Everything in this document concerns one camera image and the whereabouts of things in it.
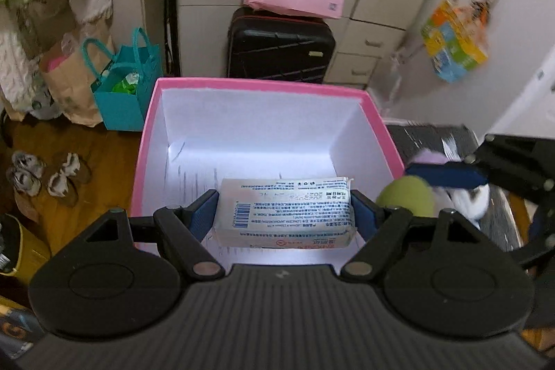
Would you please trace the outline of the white brown plush toy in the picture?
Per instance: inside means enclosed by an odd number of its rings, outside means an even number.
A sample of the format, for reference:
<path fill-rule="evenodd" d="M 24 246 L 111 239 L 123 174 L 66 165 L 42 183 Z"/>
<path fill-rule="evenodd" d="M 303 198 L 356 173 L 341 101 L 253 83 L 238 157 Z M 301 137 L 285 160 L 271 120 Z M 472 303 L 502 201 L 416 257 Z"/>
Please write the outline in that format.
<path fill-rule="evenodd" d="M 477 229 L 485 216 L 490 202 L 490 187 L 481 185 L 472 190 L 433 187 L 435 200 L 434 214 L 443 208 L 453 208 L 469 220 Z"/>

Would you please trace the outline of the plush slippers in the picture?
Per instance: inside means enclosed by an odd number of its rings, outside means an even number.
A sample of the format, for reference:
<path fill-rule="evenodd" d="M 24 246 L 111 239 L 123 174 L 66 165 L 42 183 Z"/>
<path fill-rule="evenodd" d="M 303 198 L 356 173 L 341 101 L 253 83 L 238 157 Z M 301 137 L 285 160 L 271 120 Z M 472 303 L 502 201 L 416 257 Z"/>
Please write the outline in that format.
<path fill-rule="evenodd" d="M 92 173 L 78 153 L 58 153 L 47 163 L 36 155 L 15 151 L 7 178 L 16 191 L 29 197 L 44 189 L 51 197 L 73 205 L 78 198 L 76 187 L 90 182 Z"/>

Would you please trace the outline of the pink cardboard box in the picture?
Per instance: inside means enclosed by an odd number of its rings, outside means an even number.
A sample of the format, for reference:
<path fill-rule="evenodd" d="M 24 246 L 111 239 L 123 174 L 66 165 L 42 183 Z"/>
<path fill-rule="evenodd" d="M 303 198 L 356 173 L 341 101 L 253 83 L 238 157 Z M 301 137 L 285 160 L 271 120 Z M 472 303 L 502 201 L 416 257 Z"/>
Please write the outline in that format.
<path fill-rule="evenodd" d="M 336 174 L 369 198 L 403 175 L 370 95 L 333 85 L 164 78 L 154 88 L 136 166 L 131 212 L 168 204 L 168 151 L 328 153 Z"/>

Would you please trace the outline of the white tissue pack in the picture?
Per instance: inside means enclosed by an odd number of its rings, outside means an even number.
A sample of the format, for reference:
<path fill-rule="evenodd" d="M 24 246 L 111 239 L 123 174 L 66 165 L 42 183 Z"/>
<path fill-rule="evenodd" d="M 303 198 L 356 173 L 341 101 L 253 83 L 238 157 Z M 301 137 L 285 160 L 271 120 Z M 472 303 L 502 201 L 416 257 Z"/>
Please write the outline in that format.
<path fill-rule="evenodd" d="M 351 180 L 225 179 L 213 228 L 225 247 L 344 248 L 357 232 Z"/>

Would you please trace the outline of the teal gift bag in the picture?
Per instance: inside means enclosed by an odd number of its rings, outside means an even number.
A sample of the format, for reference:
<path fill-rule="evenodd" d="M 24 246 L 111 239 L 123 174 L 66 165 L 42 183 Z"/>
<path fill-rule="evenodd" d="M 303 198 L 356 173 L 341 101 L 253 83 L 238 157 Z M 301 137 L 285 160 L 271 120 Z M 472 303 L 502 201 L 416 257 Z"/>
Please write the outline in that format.
<path fill-rule="evenodd" d="M 83 41 L 81 53 L 94 77 L 90 90 L 106 130 L 143 130 L 154 85 L 163 76 L 160 48 L 137 27 L 132 44 L 116 53 L 93 37 Z"/>

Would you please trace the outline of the black suitcase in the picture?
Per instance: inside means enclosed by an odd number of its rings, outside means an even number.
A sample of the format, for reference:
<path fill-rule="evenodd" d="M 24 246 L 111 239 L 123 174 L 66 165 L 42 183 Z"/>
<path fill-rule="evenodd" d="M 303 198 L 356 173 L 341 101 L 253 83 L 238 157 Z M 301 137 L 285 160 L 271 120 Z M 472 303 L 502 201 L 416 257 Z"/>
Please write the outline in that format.
<path fill-rule="evenodd" d="M 227 76 L 320 84 L 335 46 L 322 19 L 239 8 L 228 32 Z"/>

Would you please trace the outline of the purple plush toy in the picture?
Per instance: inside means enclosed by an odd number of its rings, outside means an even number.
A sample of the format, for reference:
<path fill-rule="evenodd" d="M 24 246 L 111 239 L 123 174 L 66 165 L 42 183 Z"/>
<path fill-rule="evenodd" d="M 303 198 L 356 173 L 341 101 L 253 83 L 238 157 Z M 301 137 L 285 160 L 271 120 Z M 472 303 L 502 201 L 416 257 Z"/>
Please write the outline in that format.
<path fill-rule="evenodd" d="M 423 148 L 411 158 L 410 163 L 443 165 L 449 161 L 443 153 Z"/>

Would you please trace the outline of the brown paper bag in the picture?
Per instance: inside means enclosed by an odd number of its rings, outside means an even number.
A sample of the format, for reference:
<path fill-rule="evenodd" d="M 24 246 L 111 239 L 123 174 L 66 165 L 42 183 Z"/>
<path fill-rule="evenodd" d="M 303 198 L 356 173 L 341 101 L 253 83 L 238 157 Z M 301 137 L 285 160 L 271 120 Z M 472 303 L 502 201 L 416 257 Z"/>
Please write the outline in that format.
<path fill-rule="evenodd" d="M 64 34 L 41 57 L 40 70 L 62 114 L 74 124 L 94 128 L 102 117 L 90 89 L 96 78 L 81 53 L 81 44 L 87 37 L 96 38 L 114 52 L 106 22 L 100 19 Z"/>

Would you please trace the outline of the colourful hanging bag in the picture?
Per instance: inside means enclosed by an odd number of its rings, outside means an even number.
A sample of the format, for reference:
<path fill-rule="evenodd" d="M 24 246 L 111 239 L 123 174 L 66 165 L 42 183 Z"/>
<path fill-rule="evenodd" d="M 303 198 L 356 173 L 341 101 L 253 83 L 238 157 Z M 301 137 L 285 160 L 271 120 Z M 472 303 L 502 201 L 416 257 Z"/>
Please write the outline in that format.
<path fill-rule="evenodd" d="M 436 75 L 453 84 L 489 58 L 487 28 L 498 0 L 442 0 L 420 28 Z"/>

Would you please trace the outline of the green sponge ball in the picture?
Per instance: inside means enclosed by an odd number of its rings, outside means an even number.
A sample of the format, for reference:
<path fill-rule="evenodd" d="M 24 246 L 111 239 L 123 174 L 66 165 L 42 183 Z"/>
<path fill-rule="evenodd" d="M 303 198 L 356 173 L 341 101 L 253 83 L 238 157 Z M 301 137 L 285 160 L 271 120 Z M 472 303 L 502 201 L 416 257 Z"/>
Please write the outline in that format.
<path fill-rule="evenodd" d="M 414 175 L 405 175 L 388 184 L 375 203 L 379 207 L 402 207 L 417 217 L 435 215 L 436 201 L 431 186 Z"/>

